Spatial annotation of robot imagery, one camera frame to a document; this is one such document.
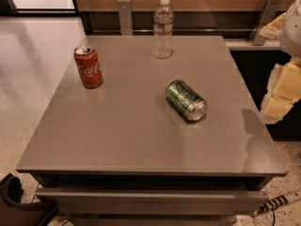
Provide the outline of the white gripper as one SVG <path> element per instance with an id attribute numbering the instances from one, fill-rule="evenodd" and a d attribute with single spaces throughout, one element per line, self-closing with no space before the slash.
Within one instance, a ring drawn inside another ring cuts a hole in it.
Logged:
<path id="1" fill-rule="evenodd" d="M 260 35 L 267 39 L 280 39 L 283 52 L 301 57 L 301 0 L 295 0 L 286 13 L 264 25 Z M 276 64 L 261 102 L 261 120 L 265 124 L 282 121 L 300 99 L 301 60 L 292 59 L 284 66 Z"/>

